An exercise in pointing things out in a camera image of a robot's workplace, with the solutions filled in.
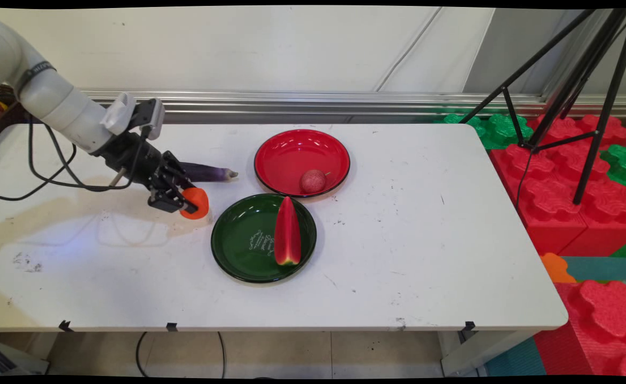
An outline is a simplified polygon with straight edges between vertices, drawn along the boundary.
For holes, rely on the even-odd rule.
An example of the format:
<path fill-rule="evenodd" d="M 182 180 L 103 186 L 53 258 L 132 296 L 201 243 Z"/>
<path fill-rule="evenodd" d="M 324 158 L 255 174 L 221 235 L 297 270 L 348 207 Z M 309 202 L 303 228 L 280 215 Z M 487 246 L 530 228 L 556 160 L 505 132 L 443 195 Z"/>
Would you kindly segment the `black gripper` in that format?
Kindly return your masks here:
<path fill-rule="evenodd" d="M 183 196 L 183 191 L 195 187 L 178 159 L 171 151 L 161 154 L 149 142 L 150 131 L 140 134 L 125 132 L 108 140 L 93 152 L 110 169 L 122 175 L 107 188 L 122 189 L 117 183 L 122 178 L 149 189 L 148 206 L 164 212 L 198 211 L 199 206 Z M 159 179 L 168 185 L 160 185 Z"/>

